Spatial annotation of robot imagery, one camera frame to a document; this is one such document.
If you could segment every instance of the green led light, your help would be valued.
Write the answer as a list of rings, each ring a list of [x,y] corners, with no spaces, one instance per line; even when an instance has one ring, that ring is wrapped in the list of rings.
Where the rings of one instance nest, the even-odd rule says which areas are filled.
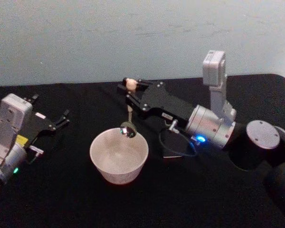
[[[15,168],[15,170],[14,170],[14,174],[15,174],[15,173],[17,173],[17,172],[18,172],[18,170],[19,170],[18,168]]]

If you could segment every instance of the yellow label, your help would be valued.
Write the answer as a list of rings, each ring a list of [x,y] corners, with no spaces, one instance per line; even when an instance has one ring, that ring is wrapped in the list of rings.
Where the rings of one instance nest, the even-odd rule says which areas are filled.
[[[28,140],[29,139],[27,139],[26,137],[23,137],[22,135],[19,135],[19,134],[17,135],[17,138],[16,138],[16,142],[18,144],[20,144],[21,146],[24,146]]]

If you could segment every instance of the black table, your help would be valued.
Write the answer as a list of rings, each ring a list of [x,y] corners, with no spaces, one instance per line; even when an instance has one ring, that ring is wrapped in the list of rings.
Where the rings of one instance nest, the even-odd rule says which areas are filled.
[[[171,94],[209,108],[201,78],[165,80]],[[149,157],[125,186],[106,182],[92,164],[89,147],[102,131],[127,119],[117,83],[0,87],[27,97],[50,119],[70,109],[71,124],[38,145],[47,151],[22,165],[0,191],[0,227],[285,227],[285,218],[262,181],[271,169],[237,169],[226,152],[204,145],[195,158],[164,160],[158,142],[163,121],[133,117],[146,138]],[[277,75],[230,76],[227,97],[236,121],[261,119],[285,129],[285,79]]]

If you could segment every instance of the white bowl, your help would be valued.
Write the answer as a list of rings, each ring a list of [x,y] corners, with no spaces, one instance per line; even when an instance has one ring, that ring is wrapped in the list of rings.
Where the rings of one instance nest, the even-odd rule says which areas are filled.
[[[127,184],[140,173],[148,151],[148,143],[141,134],[127,138],[120,133],[120,128],[113,128],[93,140],[90,157],[108,182]]]

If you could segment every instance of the blue led light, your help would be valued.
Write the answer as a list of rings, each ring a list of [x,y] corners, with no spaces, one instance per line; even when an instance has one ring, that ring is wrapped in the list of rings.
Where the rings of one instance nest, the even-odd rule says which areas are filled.
[[[206,139],[203,136],[200,136],[200,135],[196,136],[196,140],[200,141],[202,143],[206,141]]]

